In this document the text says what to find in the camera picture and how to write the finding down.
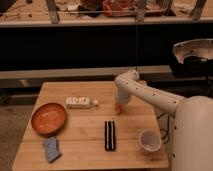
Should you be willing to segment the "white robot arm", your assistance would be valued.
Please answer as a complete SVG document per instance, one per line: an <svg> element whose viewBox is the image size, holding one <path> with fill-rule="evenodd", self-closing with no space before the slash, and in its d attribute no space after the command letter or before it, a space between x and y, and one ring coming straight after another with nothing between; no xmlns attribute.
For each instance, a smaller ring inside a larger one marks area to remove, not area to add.
<svg viewBox="0 0 213 171"><path fill-rule="evenodd" d="M115 78L116 110L134 95L174 118L171 171L213 171L213 99L184 97L139 82L136 70Z"/></svg>

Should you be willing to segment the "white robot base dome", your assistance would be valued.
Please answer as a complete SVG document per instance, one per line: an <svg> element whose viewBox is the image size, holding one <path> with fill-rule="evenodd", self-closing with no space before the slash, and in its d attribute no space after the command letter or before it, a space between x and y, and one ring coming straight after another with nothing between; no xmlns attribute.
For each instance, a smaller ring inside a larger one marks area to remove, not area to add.
<svg viewBox="0 0 213 171"><path fill-rule="evenodd" d="M213 60L213 38L192 39L176 43L172 52L180 64L190 56Z"/></svg>

